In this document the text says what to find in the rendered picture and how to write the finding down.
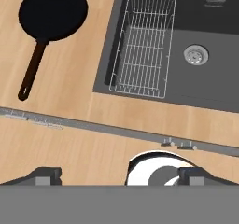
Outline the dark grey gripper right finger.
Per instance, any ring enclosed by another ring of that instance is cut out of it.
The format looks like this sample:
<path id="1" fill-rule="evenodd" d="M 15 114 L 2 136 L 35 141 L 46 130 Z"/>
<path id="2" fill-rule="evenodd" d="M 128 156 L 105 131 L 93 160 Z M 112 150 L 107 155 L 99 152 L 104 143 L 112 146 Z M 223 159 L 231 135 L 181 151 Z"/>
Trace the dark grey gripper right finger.
<path id="1" fill-rule="evenodd" d="M 178 169 L 178 185 L 185 186 L 216 186 L 234 185 L 234 182 L 216 177 L 201 167 L 186 167 Z"/>

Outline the white and black round object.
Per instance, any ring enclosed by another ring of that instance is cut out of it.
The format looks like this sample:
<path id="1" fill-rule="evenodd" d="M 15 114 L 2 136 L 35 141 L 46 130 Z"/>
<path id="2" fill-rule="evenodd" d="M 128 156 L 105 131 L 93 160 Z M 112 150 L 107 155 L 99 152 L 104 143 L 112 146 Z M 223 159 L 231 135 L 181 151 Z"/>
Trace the white and black round object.
<path id="1" fill-rule="evenodd" d="M 179 168 L 195 164 L 170 151 L 150 150 L 129 161 L 125 186 L 176 186 Z"/>

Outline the black frying pan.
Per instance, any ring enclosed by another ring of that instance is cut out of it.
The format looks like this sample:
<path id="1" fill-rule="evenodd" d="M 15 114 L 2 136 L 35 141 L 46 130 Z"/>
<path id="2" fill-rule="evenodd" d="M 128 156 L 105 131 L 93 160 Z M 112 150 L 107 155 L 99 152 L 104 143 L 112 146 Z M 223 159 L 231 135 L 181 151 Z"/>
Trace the black frying pan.
<path id="1" fill-rule="evenodd" d="M 23 0 L 19 8 L 19 23 L 23 31 L 36 42 L 22 81 L 18 98 L 25 101 L 31 91 L 45 47 L 75 33 L 88 15 L 87 0 Z"/>

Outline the silver sink drain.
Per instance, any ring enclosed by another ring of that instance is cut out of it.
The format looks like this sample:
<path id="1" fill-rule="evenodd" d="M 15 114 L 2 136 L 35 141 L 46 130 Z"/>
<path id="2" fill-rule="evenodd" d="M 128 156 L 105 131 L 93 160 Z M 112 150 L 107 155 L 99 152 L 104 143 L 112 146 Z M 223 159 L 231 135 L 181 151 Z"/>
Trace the silver sink drain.
<path id="1" fill-rule="evenodd" d="M 183 54 L 185 60 L 195 66 L 204 65 L 209 60 L 209 51 L 201 45 L 190 45 L 185 48 Z"/>

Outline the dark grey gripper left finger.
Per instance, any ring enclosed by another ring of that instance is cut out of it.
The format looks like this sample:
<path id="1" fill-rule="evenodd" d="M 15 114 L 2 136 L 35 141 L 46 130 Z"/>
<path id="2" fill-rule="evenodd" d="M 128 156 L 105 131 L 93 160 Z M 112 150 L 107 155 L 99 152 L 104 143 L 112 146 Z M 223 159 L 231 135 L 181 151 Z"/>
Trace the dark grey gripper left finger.
<path id="1" fill-rule="evenodd" d="M 5 182 L 4 185 L 56 186 L 61 185 L 61 167 L 37 167 L 29 175 Z"/>

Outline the dark grey sink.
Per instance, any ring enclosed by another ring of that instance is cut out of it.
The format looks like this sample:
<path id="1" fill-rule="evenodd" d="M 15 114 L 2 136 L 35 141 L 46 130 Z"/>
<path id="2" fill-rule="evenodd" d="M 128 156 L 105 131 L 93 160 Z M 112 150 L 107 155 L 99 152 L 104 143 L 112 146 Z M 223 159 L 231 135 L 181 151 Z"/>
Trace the dark grey sink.
<path id="1" fill-rule="evenodd" d="M 93 89 L 138 99 L 239 113 L 239 0 L 176 0 L 166 94 L 163 99 L 113 92 L 109 82 L 117 49 L 122 1 L 114 0 Z M 206 64 L 184 58 L 190 45 L 209 51 Z"/>

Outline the grey cupboard front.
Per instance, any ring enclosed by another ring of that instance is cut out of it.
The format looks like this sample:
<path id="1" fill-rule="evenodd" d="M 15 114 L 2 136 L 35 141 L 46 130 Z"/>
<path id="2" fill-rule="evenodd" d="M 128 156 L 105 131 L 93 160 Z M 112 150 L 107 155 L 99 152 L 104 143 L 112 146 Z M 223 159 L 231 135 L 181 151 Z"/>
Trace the grey cupboard front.
<path id="1" fill-rule="evenodd" d="M 173 137 L 166 134 L 149 133 L 144 131 L 131 130 L 131 129 L 114 127 L 110 125 L 93 123 L 93 122 L 83 121 L 83 120 L 54 117 L 54 116 L 50 116 L 46 114 L 39 114 L 39 113 L 30 112 L 30 111 L 22 111 L 22 110 L 0 106 L 0 115 L 2 116 L 4 116 L 6 113 L 10 113 L 11 111 L 13 111 L 14 114 L 19 114 L 19 115 L 21 115 L 24 112 L 24 116 L 28 118 L 28 120 L 26 121 L 30 121 L 29 119 L 46 120 L 47 122 L 59 124 L 67 128 L 77 128 L 77 129 L 82 129 L 82 130 L 87 130 L 92 132 L 98 132 L 98 133 L 114 134 L 117 136 L 156 142 L 159 144 L 161 144 L 165 139 L 171 137 L 173 141 L 175 142 L 174 147 L 180 146 L 181 143 L 188 144 L 191 141 L 197 147 L 197 150 L 208 151 L 212 153 L 223 154 L 223 155 L 239 158 L 239 147 L 230 147 L 230 146 L 225 146 L 225 145 L 220 145 L 215 143 L 206 143 L 202 141 L 195 141 L 195 140 L 189 140 L 185 138 Z"/>

